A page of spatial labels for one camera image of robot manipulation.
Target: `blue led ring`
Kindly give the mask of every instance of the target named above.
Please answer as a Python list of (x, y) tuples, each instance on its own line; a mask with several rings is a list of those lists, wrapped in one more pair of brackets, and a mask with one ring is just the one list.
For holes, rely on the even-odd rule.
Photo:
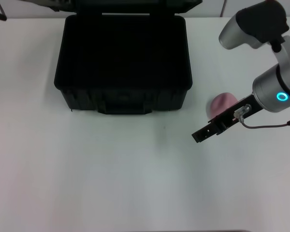
[(285, 93), (277, 93), (277, 99), (284, 102), (288, 100), (288, 95)]

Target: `pink object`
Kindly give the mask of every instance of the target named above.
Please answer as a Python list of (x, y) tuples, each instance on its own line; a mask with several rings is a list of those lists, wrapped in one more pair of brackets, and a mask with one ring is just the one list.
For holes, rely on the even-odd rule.
[(210, 106), (211, 118), (214, 118), (217, 115), (220, 115), (222, 112), (224, 112), (226, 109), (230, 108), (237, 102), (238, 101), (236, 97), (231, 93), (219, 94), (217, 97), (215, 97), (212, 100), (212, 103)]

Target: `black plastic case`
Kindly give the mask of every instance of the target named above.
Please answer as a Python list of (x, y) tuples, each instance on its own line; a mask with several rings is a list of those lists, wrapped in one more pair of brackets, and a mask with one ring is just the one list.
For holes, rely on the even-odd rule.
[(184, 8), (186, 1), (181, 8), (150, 1), (151, 15), (127, 16), (97, 11), (139, 13), (136, 0), (121, 8), (83, 0), (66, 19), (55, 86), (71, 109), (131, 115), (182, 107), (192, 77), (186, 23), (174, 13), (202, 1), (188, 0)]

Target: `white wall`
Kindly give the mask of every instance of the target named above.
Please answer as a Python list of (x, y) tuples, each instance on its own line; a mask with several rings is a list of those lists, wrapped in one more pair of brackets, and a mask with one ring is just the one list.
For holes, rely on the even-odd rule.
[[(237, 11), (254, 5), (262, 0), (227, 0), (224, 16), (233, 16)], [(219, 17), (224, 0), (203, 0), (199, 6), (186, 14), (185, 17)], [(290, 0), (279, 0), (290, 16)], [(19, 0), (0, 0), (8, 18), (41, 18), (66, 17), (71, 13), (54, 12), (49, 8)]]

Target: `white table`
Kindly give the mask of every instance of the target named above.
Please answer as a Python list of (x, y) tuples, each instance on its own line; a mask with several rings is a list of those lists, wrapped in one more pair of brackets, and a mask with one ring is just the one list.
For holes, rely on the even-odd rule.
[(146, 116), (71, 113), (53, 85), (64, 19), (0, 22), (0, 232), (290, 232), (290, 127), (191, 136), (210, 99), (246, 97), (277, 63), (269, 46), (222, 48), (227, 21), (187, 19), (193, 87)]

